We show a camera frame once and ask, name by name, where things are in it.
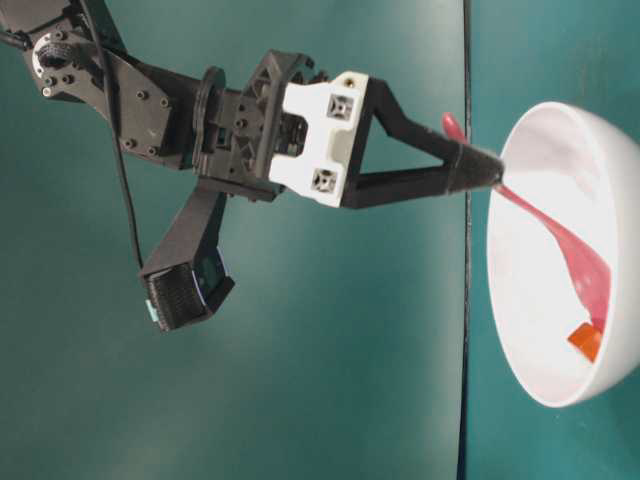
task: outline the pink spoon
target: pink spoon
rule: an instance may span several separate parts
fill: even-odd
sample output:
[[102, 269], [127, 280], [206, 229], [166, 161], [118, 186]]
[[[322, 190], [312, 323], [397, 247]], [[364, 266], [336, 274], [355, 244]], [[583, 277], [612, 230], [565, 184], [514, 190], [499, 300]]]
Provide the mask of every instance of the pink spoon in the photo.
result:
[[[445, 113], [442, 116], [442, 126], [450, 138], [459, 142], [467, 141], [453, 114]], [[606, 262], [571, 231], [516, 195], [509, 188], [499, 185], [495, 187], [495, 191], [531, 213], [555, 237], [580, 303], [589, 312], [593, 326], [603, 332], [611, 290], [611, 271]]]

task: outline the black cable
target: black cable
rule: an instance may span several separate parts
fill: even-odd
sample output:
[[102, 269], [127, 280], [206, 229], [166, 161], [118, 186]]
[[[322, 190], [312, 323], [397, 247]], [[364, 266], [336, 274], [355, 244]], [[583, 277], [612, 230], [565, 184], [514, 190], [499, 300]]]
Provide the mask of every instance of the black cable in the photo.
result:
[[23, 51], [31, 48], [31, 41], [24, 33], [0, 32], [0, 42]]
[[84, 11], [87, 25], [93, 37], [93, 42], [96, 45], [96, 53], [100, 61], [100, 67], [104, 71], [104, 95], [107, 103], [107, 118], [111, 127], [111, 135], [113, 139], [113, 150], [116, 156], [116, 167], [118, 169], [118, 178], [120, 179], [120, 187], [122, 188], [122, 196], [124, 198], [125, 207], [127, 209], [127, 217], [129, 220], [129, 235], [131, 236], [131, 248], [133, 255], [138, 263], [138, 266], [142, 268], [144, 262], [142, 260], [142, 254], [140, 253], [140, 240], [138, 238], [138, 226], [136, 223], [136, 214], [133, 208], [133, 201], [131, 200], [131, 190], [129, 189], [129, 182], [127, 180], [127, 171], [124, 165], [124, 159], [122, 157], [122, 148], [120, 147], [119, 140], [119, 125], [117, 124], [118, 116], [115, 114], [117, 106], [114, 101], [114, 88], [113, 88], [113, 71], [111, 70], [111, 64], [109, 63], [104, 49], [102, 48], [102, 42], [100, 41], [100, 35], [98, 29], [91, 15], [91, 11], [87, 6], [86, 0], [80, 0], [80, 5]]

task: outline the black plastic part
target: black plastic part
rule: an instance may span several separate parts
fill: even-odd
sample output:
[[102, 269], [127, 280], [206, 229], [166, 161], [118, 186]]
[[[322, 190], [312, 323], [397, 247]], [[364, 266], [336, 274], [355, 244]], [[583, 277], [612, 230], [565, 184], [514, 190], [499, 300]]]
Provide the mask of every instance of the black plastic part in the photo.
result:
[[140, 272], [162, 330], [211, 317], [234, 286], [218, 249], [226, 195], [205, 178]]
[[[443, 165], [360, 173], [374, 117], [387, 135], [443, 160]], [[501, 181], [503, 171], [502, 162], [494, 155], [451, 140], [407, 118], [387, 83], [372, 77], [365, 93], [341, 206], [374, 207], [488, 187]]]
[[208, 72], [194, 110], [196, 173], [216, 179], [220, 191], [272, 201], [281, 191], [269, 181], [274, 152], [291, 142], [301, 150], [304, 142], [292, 135], [303, 120], [282, 111], [284, 92], [311, 79], [310, 65], [305, 55], [270, 50], [242, 91], [220, 88], [218, 74]]

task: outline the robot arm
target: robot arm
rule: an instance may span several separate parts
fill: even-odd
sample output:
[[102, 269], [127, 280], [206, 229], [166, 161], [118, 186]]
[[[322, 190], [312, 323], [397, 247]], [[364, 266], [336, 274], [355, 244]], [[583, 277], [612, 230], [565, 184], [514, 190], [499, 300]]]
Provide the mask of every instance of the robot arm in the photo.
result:
[[[227, 196], [272, 202], [289, 188], [330, 207], [366, 208], [502, 177], [495, 156], [408, 119], [385, 81], [356, 72], [329, 81], [306, 55], [271, 50], [234, 90], [220, 68], [194, 79], [129, 55], [103, 0], [0, 0], [0, 24], [0, 40], [22, 50], [43, 97], [90, 105], [116, 125], [124, 151], [198, 177], [140, 272], [165, 331], [209, 318], [234, 285], [217, 248]], [[361, 173], [374, 117], [442, 165]]]

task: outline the pink spatula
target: pink spatula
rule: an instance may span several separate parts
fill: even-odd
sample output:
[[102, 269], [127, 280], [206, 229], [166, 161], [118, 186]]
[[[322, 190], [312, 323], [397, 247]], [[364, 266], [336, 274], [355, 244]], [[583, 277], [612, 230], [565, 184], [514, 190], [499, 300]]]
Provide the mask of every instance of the pink spatula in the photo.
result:
[[[466, 137], [451, 113], [442, 116], [445, 133], [459, 142]], [[587, 309], [591, 324], [584, 323], [569, 337], [569, 341], [578, 347], [591, 361], [595, 360], [602, 339], [609, 293], [611, 290], [611, 271], [606, 262], [589, 245], [544, 214], [529, 202], [515, 194], [504, 185], [494, 187], [507, 200], [518, 205], [537, 218], [554, 236], [569, 270], [571, 282], [580, 303]]]

